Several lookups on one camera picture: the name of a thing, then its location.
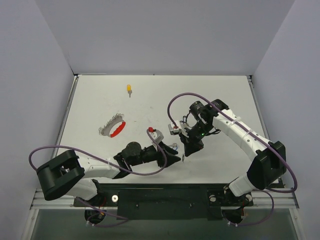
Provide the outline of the blue tagged key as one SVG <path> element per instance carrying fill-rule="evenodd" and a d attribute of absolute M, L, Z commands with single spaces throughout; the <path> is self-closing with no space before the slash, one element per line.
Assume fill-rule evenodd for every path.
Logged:
<path fill-rule="evenodd" d="M 172 143 L 168 145 L 171 149 L 177 151 L 179 149 L 179 145 L 177 143 Z"/>

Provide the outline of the yellow tagged key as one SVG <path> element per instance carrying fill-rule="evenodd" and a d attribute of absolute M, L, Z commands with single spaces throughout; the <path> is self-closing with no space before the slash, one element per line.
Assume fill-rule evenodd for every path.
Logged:
<path fill-rule="evenodd" d="M 131 94 L 132 94 L 132 87 L 131 87 L 131 85 L 130 85 L 130 84 L 128 84 L 128 85 L 126 86 L 126 90 L 127 90 L 127 93 L 128 93 L 128 95 L 129 95 L 129 97 L 131 97 Z"/>

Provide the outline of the red handled keyring holder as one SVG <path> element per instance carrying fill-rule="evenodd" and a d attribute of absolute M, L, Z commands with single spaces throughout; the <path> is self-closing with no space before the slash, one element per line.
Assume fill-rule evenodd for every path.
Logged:
<path fill-rule="evenodd" d="M 98 133 L 101 136 L 114 138 L 116 137 L 126 126 L 124 120 L 124 114 L 115 114 L 103 127 L 98 129 Z"/>

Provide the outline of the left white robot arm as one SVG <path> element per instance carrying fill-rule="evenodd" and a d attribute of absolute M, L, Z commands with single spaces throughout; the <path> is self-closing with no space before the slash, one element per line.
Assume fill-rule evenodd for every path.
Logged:
<path fill-rule="evenodd" d="M 103 200 L 97 178 L 122 179 L 132 173 L 133 166 L 155 161 L 162 169 L 181 160 L 178 152 L 163 142 L 148 147 L 130 142 L 113 159 L 115 162 L 80 158 L 73 149 L 52 158 L 36 169 L 45 200 L 52 201 L 69 195 L 97 206 Z"/>

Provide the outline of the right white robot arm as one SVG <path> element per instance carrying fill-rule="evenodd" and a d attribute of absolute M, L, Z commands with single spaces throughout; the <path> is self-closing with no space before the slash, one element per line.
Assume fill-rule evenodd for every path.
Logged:
<path fill-rule="evenodd" d="M 212 129 L 216 128 L 238 145 L 251 161 L 247 172 L 225 187 L 223 198 L 226 203 L 234 205 L 252 190 L 266 189 L 287 171 L 279 159 L 286 157 L 285 146 L 279 141 L 273 143 L 251 130 L 220 99 L 207 105 L 196 101 L 189 107 L 189 112 L 196 119 L 196 124 L 192 128 L 182 127 L 179 133 L 186 157 L 202 150 L 202 139 L 211 135 Z"/>

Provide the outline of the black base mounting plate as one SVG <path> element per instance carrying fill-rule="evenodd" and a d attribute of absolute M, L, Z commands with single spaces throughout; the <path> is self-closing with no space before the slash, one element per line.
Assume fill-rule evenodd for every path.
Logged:
<path fill-rule="evenodd" d="M 232 197 L 222 183 L 100 183 L 97 195 L 88 201 L 95 207 L 116 207 L 117 215 L 129 220 L 210 221 L 235 210 L 253 206 L 251 193 Z"/>

